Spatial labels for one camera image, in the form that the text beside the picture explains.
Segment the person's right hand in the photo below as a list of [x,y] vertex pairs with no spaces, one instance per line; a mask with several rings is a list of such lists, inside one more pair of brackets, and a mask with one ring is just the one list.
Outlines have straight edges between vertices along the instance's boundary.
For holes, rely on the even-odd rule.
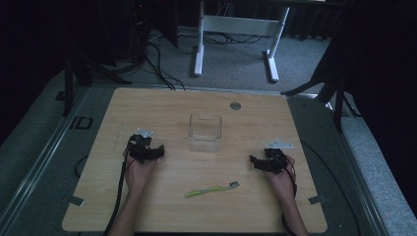
[[272,172],[266,172],[271,186],[276,193],[277,197],[281,200],[283,198],[293,197],[296,195],[296,184],[295,184],[295,172],[293,170],[295,160],[287,155],[290,164],[282,172],[276,174]]

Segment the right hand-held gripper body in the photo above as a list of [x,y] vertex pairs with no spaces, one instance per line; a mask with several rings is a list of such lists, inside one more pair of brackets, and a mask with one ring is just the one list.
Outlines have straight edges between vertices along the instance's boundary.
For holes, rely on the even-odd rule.
[[273,141],[265,144],[264,154],[266,162],[264,164],[264,171],[278,174],[288,167],[290,161],[282,151],[284,148],[293,148],[293,145],[281,141]]

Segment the clear plastic container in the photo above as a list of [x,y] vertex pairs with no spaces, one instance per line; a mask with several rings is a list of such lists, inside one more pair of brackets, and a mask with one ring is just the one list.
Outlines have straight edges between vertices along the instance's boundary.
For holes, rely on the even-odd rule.
[[222,133],[222,117],[210,114],[191,114],[189,119],[190,150],[216,153]]

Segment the person's left hand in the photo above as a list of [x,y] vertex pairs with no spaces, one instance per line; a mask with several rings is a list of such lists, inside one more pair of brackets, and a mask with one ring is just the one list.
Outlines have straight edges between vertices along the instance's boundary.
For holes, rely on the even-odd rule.
[[128,185],[129,193],[141,195],[151,178],[157,161],[151,160],[140,163],[126,150],[123,152],[123,155],[125,157],[125,181]]

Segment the white desk frame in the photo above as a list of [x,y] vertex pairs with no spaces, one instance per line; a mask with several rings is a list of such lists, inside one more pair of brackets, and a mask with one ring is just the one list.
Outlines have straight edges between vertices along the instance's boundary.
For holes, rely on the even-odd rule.
[[199,27],[198,47],[195,59],[194,75],[200,76],[203,73],[204,64],[204,33],[222,32],[232,34],[247,34],[257,36],[269,36],[273,38],[270,49],[266,51],[266,62],[270,78],[273,82],[279,81],[278,70],[274,59],[278,44],[280,42],[286,19],[290,8],[284,7],[279,20],[260,20],[236,17],[220,17],[205,14],[205,0],[200,0],[199,6]]

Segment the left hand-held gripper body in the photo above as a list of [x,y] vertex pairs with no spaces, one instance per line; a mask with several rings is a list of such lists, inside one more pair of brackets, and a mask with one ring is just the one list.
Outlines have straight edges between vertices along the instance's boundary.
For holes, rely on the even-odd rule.
[[149,147],[151,143],[152,131],[138,128],[127,143],[127,153],[135,158],[139,163],[155,159],[154,151]]

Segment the green toothbrush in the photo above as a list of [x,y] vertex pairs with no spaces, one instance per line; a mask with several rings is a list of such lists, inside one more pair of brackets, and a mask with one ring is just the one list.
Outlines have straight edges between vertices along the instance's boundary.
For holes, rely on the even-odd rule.
[[233,182],[230,182],[228,186],[214,186],[214,187],[209,187],[206,189],[191,191],[189,193],[186,193],[184,195],[184,198],[196,197],[196,196],[206,194],[206,193],[211,193],[211,192],[230,190],[230,189],[237,188],[239,186],[240,186],[240,183],[238,181],[233,181]]

